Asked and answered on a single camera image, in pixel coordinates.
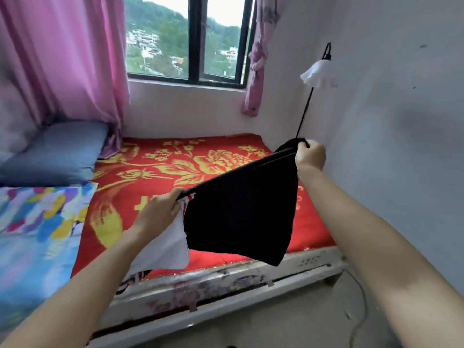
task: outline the windowsill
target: windowsill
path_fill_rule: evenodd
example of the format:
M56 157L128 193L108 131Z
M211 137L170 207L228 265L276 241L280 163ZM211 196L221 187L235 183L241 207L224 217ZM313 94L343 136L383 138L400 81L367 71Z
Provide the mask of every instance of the windowsill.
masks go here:
M195 84L184 84L184 83L172 83L169 81L150 81L146 79L135 79L129 78L129 81L133 81L136 83L145 83L145 84L154 84L154 85L165 85L169 87L191 87L191 88L199 88L199 89L210 89L210 90L222 90L222 91L236 91L245 93L247 89L237 89L234 87L210 87L208 85L195 85Z

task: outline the black cloth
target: black cloth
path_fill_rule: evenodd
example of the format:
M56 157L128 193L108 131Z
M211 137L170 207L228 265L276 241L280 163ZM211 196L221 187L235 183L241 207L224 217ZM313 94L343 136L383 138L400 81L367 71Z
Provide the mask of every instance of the black cloth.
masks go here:
M195 193L184 215L189 248L279 265L292 235L300 141L306 142L289 140L269 156L182 193L179 198Z

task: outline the blue pillow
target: blue pillow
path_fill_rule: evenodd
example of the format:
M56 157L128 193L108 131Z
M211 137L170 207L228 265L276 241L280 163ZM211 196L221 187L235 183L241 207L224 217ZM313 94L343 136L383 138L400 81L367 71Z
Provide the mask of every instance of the blue pillow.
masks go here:
M90 181L107 133L103 122L55 123L0 166L0 184L58 187Z

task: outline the forearm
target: forearm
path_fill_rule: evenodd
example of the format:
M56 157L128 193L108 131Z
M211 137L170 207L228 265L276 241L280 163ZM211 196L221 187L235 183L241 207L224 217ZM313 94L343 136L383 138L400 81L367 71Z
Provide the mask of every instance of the forearm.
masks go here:
M403 344L463 344L464 300L421 253L320 170L309 167L298 174L322 221L385 310Z
M119 242L35 310L1 348L84 347L143 246L129 232L123 233Z
M379 290L385 281L407 285L417 277L418 267L430 266L395 228L321 171L308 168L299 172L299 178L333 238L370 285Z

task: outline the window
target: window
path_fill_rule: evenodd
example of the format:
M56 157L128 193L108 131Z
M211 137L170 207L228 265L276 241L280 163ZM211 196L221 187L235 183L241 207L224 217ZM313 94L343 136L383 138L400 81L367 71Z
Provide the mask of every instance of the window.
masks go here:
M129 77L245 87L254 0L124 3Z

